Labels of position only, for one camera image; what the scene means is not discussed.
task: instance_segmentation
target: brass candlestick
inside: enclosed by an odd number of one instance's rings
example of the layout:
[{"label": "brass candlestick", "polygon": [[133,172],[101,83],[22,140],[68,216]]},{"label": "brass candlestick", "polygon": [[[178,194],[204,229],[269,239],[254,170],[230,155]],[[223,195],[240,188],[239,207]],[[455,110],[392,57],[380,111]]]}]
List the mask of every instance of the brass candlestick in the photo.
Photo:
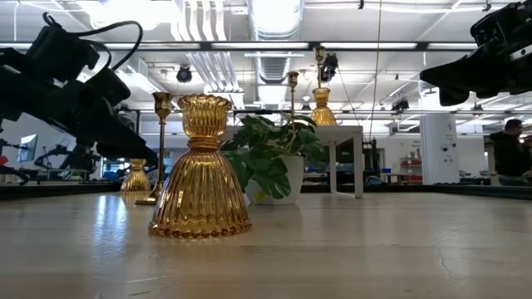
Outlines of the brass candlestick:
[{"label": "brass candlestick", "polygon": [[296,72],[296,71],[290,71],[288,73],[288,84],[290,85],[290,93],[292,94],[292,109],[291,109],[291,113],[292,113],[292,116],[294,116],[296,113],[295,113],[295,88],[296,86],[298,85],[298,76],[299,76],[299,73]]},{"label": "brass candlestick", "polygon": [[151,190],[150,181],[144,172],[145,160],[131,159],[131,170],[122,183],[120,191],[122,195],[147,194]]},{"label": "brass candlestick", "polygon": [[251,228],[244,196],[229,161],[218,151],[231,102],[218,96],[181,97],[190,151],[176,163],[148,230],[175,238],[230,236]]},{"label": "brass candlestick", "polygon": [[337,125],[333,112],[327,107],[329,94],[331,92],[327,87],[322,88],[322,66],[325,57],[325,47],[314,47],[314,56],[318,62],[318,88],[313,90],[316,109],[310,116],[317,125]]},{"label": "brass candlestick", "polygon": [[163,184],[165,183],[165,125],[166,125],[166,116],[168,116],[172,110],[172,100],[174,95],[168,92],[154,92],[151,94],[155,100],[155,113],[159,116],[159,125],[160,125],[160,135],[159,135],[159,177],[157,178],[157,183],[151,191],[151,194],[148,195],[145,199],[139,199],[135,201],[135,204],[149,204],[155,205],[157,199],[160,196],[160,192],[163,189]]}]

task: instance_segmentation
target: man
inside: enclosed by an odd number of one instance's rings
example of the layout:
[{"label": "man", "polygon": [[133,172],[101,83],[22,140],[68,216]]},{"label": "man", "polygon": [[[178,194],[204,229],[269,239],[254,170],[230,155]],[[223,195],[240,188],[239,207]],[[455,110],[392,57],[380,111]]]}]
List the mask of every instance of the man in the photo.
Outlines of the man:
[{"label": "man", "polygon": [[505,130],[490,135],[494,141],[495,170],[503,186],[530,186],[527,176],[532,175],[530,148],[519,141],[523,133],[521,120],[508,120]]}]

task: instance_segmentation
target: computer screen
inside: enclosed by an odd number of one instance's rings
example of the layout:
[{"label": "computer screen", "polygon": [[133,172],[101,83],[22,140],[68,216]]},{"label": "computer screen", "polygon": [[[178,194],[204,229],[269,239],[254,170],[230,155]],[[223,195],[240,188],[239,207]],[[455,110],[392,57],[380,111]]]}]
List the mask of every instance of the computer screen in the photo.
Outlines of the computer screen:
[{"label": "computer screen", "polygon": [[33,161],[35,159],[35,149],[37,148],[37,134],[22,137],[20,139],[20,146],[17,161]]}]

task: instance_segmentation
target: white table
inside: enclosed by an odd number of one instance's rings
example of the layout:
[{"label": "white table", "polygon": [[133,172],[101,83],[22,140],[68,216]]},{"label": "white table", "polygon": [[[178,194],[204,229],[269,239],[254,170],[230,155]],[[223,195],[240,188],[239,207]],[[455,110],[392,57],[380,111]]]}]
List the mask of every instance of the white table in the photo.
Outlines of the white table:
[{"label": "white table", "polygon": [[[228,125],[222,140],[230,139],[240,126]],[[360,125],[339,125],[339,126],[320,126],[316,128],[316,135],[324,145],[329,146],[329,164],[331,172],[331,193],[339,194],[337,191],[337,174],[336,174],[336,145],[344,141],[353,140],[353,172],[355,179],[355,198],[361,199],[364,194],[364,172],[363,172],[363,155],[362,155],[362,126]]]}]

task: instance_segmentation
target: ventilation duct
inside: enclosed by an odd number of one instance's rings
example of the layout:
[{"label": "ventilation duct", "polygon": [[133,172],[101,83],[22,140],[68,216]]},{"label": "ventilation duct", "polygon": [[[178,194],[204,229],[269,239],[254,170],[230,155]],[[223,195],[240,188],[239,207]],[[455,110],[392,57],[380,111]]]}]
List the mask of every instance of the ventilation duct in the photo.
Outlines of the ventilation duct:
[{"label": "ventilation duct", "polygon": [[[249,27],[255,41],[297,40],[303,20],[304,0],[248,0]],[[292,68],[293,58],[256,58],[257,83],[281,84]],[[259,86],[264,104],[280,104],[287,87]]]}]

